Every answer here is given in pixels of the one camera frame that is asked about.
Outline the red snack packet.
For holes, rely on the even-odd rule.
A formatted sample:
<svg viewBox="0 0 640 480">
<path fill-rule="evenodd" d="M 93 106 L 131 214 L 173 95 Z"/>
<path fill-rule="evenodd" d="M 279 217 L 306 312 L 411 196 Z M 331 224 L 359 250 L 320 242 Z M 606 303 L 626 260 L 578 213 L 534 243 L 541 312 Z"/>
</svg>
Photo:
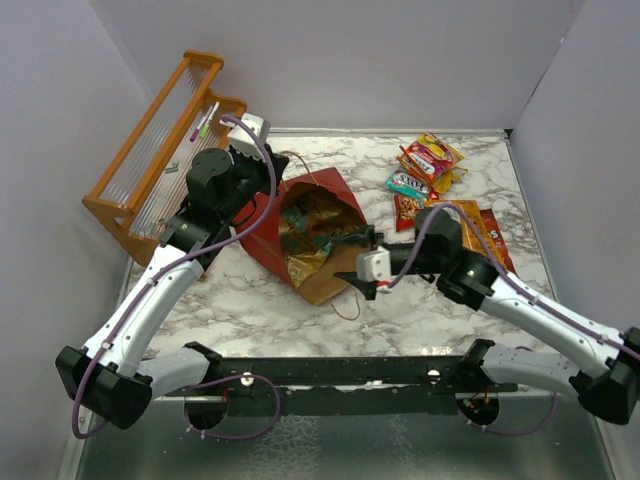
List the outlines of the red snack packet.
<svg viewBox="0 0 640 480">
<path fill-rule="evenodd" d="M 439 201 L 438 197 L 427 198 L 412 198 L 404 195 L 395 195 L 394 198 L 395 208 L 395 230 L 402 232 L 411 229 L 415 226 L 415 219 L 417 213 L 435 204 Z"/>
</svg>

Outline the teal Fox's mint candy bag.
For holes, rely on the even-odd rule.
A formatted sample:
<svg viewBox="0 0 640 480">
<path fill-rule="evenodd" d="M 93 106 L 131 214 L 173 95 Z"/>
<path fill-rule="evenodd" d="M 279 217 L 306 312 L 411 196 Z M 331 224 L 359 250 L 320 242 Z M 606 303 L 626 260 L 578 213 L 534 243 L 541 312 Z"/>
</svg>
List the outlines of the teal Fox's mint candy bag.
<svg viewBox="0 0 640 480">
<path fill-rule="evenodd" d="M 404 170 L 396 170 L 391 173 L 387 177 L 385 185 L 397 194 L 413 199 L 426 199 L 430 193 L 427 184 Z"/>
</svg>

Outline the gold snack packet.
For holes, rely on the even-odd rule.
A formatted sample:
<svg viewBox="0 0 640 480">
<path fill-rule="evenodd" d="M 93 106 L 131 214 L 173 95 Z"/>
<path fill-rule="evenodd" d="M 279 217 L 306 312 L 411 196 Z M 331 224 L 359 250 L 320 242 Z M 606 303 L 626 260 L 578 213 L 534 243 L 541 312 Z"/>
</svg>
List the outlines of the gold snack packet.
<svg viewBox="0 0 640 480">
<path fill-rule="evenodd" d="M 364 225 L 360 214 L 334 193 L 314 186 L 279 213 L 278 237 L 293 286 L 299 288 L 323 267 L 334 239 Z"/>
</svg>

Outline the red Doritos chip bag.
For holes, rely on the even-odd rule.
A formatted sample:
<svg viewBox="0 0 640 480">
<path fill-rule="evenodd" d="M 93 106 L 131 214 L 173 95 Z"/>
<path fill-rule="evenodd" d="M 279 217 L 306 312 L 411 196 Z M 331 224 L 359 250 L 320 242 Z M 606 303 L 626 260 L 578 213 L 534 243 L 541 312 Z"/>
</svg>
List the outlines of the red Doritos chip bag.
<svg viewBox="0 0 640 480">
<path fill-rule="evenodd" d="M 496 217 L 492 209 L 483 209 L 480 211 L 484 226 L 498 252 L 500 263 L 511 273 L 515 274 L 515 266 L 506 246 L 506 241 L 502 235 Z"/>
</svg>

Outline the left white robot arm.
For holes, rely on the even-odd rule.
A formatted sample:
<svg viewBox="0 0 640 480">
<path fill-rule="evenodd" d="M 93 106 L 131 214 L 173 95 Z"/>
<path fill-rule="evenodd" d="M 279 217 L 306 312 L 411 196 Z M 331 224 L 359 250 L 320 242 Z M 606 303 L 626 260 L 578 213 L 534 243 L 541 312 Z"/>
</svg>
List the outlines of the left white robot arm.
<svg viewBox="0 0 640 480">
<path fill-rule="evenodd" d="M 248 234 L 266 214 L 253 210 L 256 196 L 274 205 L 285 155 L 263 146 L 253 158 L 237 148 L 210 148 L 192 160 L 187 193 L 167 221 L 152 258 L 138 283 L 111 318 L 80 348 L 64 347 L 56 369 L 73 400 L 72 431 L 80 439 L 92 436 L 80 427 L 86 408 L 119 429 L 140 419 L 152 400 L 182 388 L 206 395 L 220 385 L 221 356 L 198 342 L 147 360 L 147 347 L 186 290 L 213 263 L 219 251 Z"/>
</svg>

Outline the orange Fox's fruits candy bag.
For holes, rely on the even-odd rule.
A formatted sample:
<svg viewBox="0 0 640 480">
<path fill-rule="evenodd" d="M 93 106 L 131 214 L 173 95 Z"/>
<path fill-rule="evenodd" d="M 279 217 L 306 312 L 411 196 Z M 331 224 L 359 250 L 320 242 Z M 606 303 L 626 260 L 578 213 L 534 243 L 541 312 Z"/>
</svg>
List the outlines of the orange Fox's fruits candy bag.
<svg viewBox="0 0 640 480">
<path fill-rule="evenodd" d="M 409 146 L 400 146 L 400 165 L 431 189 L 445 171 L 461 167 L 464 155 L 436 135 L 426 132 Z"/>
</svg>

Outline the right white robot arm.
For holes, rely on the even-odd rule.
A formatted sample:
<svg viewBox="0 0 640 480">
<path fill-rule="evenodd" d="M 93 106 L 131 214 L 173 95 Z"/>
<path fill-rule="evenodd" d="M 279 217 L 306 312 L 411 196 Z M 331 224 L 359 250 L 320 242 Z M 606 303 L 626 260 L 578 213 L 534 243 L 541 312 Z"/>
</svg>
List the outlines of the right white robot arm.
<svg viewBox="0 0 640 480">
<path fill-rule="evenodd" d="M 368 300 L 391 292 L 408 275 L 424 276 L 449 300 L 506 321 L 547 346 L 536 353 L 478 340 L 459 367 L 461 383 L 481 391 L 489 384 L 531 386 L 578 400 L 595 417 L 630 422 L 639 401 L 639 331 L 589 319 L 536 291 L 507 271 L 488 245 L 463 245 L 473 223 L 461 207 L 445 202 L 419 211 L 411 243 L 387 243 L 367 225 L 337 237 L 357 245 L 353 272 L 339 272 Z"/>
</svg>

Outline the yellow snack packet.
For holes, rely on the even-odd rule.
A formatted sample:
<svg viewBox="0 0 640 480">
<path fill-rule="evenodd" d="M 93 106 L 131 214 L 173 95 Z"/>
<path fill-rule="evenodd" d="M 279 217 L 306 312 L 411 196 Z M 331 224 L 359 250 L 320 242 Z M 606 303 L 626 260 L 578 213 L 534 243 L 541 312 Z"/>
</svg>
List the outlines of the yellow snack packet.
<svg viewBox="0 0 640 480">
<path fill-rule="evenodd" d="M 467 173 L 468 169 L 463 167 L 451 168 L 442 173 L 436 180 L 433 185 L 433 190 L 438 194 L 445 194 L 455 182 L 461 180 Z"/>
</svg>

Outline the red paper bag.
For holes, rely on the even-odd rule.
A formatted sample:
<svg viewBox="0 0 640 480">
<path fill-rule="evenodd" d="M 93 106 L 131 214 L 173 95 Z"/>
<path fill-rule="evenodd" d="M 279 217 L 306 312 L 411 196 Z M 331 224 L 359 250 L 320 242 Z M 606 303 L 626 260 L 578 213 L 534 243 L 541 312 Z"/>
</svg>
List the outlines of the red paper bag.
<svg viewBox="0 0 640 480">
<path fill-rule="evenodd" d="M 309 304 L 318 306 L 326 302 L 330 303 L 336 295 L 349 287 L 348 283 L 335 278 L 333 274 L 353 271 L 356 256 L 365 249 L 334 245 L 334 249 L 318 273 L 306 280 L 299 288 L 293 286 L 280 248 L 279 213 L 297 196 L 308 192 L 314 186 L 334 193 L 340 200 L 354 207 L 364 221 L 363 226 L 367 225 L 365 215 L 354 193 L 336 168 L 308 170 L 304 175 L 285 179 L 280 183 L 278 195 L 270 212 L 265 215 L 261 224 L 240 240 L 240 243 L 245 252 L 267 271 L 291 287 Z"/>
</svg>

